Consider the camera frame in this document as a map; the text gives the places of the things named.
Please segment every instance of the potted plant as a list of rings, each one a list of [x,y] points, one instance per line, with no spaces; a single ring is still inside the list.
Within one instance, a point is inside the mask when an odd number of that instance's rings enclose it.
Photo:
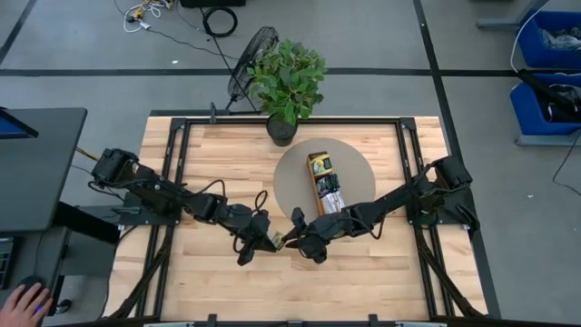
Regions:
[[[261,99],[262,111],[271,114],[266,130],[275,144],[292,143],[299,117],[308,119],[313,106],[323,101],[317,91],[326,71],[325,59],[316,51],[288,39],[248,68],[250,93]]]

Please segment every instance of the black plant pot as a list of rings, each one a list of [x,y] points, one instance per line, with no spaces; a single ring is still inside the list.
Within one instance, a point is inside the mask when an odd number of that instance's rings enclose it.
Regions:
[[[287,146],[292,143],[292,138],[297,133],[299,125],[289,124],[283,119],[278,119],[275,115],[271,114],[266,121],[266,131],[275,144],[278,146]]]

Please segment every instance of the blue storage bin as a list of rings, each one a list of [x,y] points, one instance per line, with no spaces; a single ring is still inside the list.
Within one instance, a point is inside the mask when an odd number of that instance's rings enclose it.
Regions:
[[[552,49],[539,28],[549,32],[581,25],[581,13],[540,12],[523,29],[518,43],[530,67],[581,69],[581,50]]]
[[[567,84],[581,87],[581,75],[535,74],[535,76],[548,85]],[[512,90],[510,100],[517,114],[520,131],[524,135],[569,135],[581,128],[581,123],[550,123],[546,121],[535,91],[528,84],[521,83]]]

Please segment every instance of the black fan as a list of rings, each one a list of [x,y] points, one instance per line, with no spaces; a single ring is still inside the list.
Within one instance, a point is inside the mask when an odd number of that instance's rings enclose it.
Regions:
[[[262,57],[262,54],[268,49],[272,48],[279,42],[279,34],[274,27],[264,26],[252,37],[251,41],[246,46],[246,49],[240,56],[240,60],[231,71],[230,82],[228,83],[228,94],[230,101],[226,105],[225,111],[229,114],[255,114],[254,112],[237,112],[231,113],[230,106],[243,99],[248,95],[248,88],[251,85],[251,78],[246,73],[246,68],[254,67],[257,59]],[[211,110],[215,112],[216,107],[214,103],[211,104]]]

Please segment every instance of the gray floor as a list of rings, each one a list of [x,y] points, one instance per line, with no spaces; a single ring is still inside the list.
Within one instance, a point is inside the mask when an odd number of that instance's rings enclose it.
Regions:
[[[121,8],[135,0],[118,0]],[[479,31],[479,16],[516,13],[526,1],[423,0],[441,69],[509,69],[514,33]],[[0,44],[25,1],[0,1]],[[581,11],[581,2],[553,0],[550,10]],[[428,59],[409,0],[249,0],[236,8],[238,30],[220,40],[239,55],[255,31],[273,25],[281,37],[301,40],[329,67],[427,69]],[[181,10],[200,25],[196,11]],[[221,58],[194,51],[146,32],[123,31],[113,1],[38,0],[0,69],[224,68]],[[216,16],[214,25],[227,18]],[[148,21],[153,29],[215,50],[175,12]],[[517,51],[517,66],[522,58]],[[12,108],[82,106],[89,111],[81,146],[138,151],[144,124],[154,109],[224,106],[227,76],[0,77],[0,104]],[[564,148],[514,145],[518,124],[508,98],[514,78],[445,77],[444,86],[469,171],[492,277],[504,318],[581,322],[581,202],[551,183]],[[440,115],[431,77],[331,75],[321,87],[325,101],[316,114]],[[248,110],[241,102],[235,109]],[[574,152],[559,176],[581,188]],[[91,163],[75,157],[89,168]],[[63,199],[71,204],[106,204],[114,199],[86,189],[86,173],[72,170]],[[65,295],[71,312],[47,324],[97,316],[104,278],[72,279]]]

